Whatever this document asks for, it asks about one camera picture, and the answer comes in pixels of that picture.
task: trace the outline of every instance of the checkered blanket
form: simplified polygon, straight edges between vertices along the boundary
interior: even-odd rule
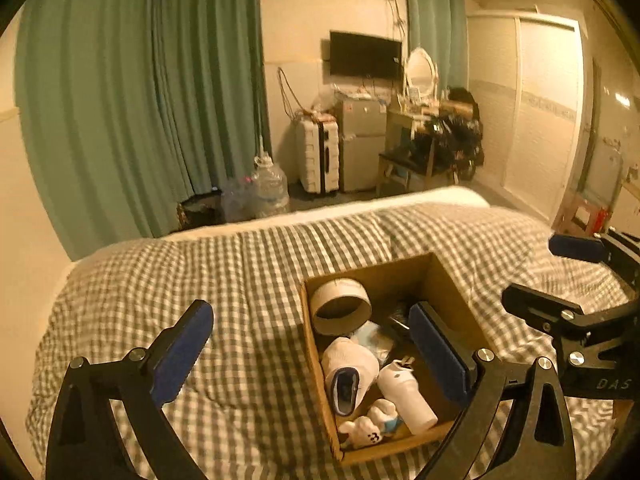
[[[214,309],[213,336],[164,412],[204,474],[214,478],[414,478],[430,456],[419,447],[342,467],[324,435],[305,361],[302,280],[434,251],[498,355],[555,360],[550,338],[507,314],[501,291],[529,285],[586,312],[626,300],[604,266],[552,257],[550,231],[519,213],[423,204],[195,241],[137,240],[83,260],[52,311],[36,356],[27,428],[41,462],[68,362],[119,360],[148,346],[195,298]],[[567,399],[578,478],[601,458],[612,403]],[[119,402],[114,413],[133,463],[153,478]],[[506,421],[500,406],[472,470],[488,465]]]

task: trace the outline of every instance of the tape roll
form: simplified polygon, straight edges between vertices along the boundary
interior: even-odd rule
[[[371,302],[355,280],[340,278],[315,291],[309,304],[311,323],[321,335],[343,335],[358,329],[371,317]]]

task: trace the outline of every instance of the green curtain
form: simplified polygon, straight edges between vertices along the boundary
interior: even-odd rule
[[[193,189],[250,174],[268,124],[259,0],[151,3],[159,109]]]
[[[38,192],[72,259],[165,235],[178,202],[249,171],[266,125],[257,7],[27,1],[16,101]]]
[[[409,50],[421,46],[438,65],[440,90],[466,87],[465,0],[407,0]]]

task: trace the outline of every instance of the cardboard box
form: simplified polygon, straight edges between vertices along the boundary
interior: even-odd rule
[[[305,317],[306,356],[319,402],[319,411],[335,458],[347,466],[376,460],[443,439],[458,416],[459,409],[455,404],[444,398],[415,346],[406,344],[396,345],[391,357],[399,359],[405,355],[410,355],[416,358],[412,365],[414,375],[418,381],[422,396],[438,416],[437,425],[424,434],[411,435],[403,424],[395,435],[385,437],[382,444],[358,450],[343,451],[340,449],[340,441],[345,440],[346,435],[338,436],[337,427],[345,420],[353,420],[358,416],[365,415],[371,404],[376,399],[381,398],[382,394],[377,385],[374,384],[367,392],[360,406],[349,417],[335,415],[329,405],[324,389],[324,374],[322,373],[320,356],[334,337],[322,336],[314,332],[311,325],[308,302],[318,287],[336,278],[351,278],[364,286],[371,301],[371,320],[373,322],[383,324],[399,301],[407,300],[408,298],[426,300],[442,320],[452,330],[461,335],[469,348],[473,350],[491,348],[495,351],[486,341],[482,330],[468,309],[466,301],[456,288],[453,280],[433,253],[372,267],[314,276],[306,280],[300,291]]]

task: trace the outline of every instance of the flat screen tv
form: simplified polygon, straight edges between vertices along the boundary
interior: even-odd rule
[[[330,74],[393,79],[402,77],[402,43],[352,32],[330,32]]]

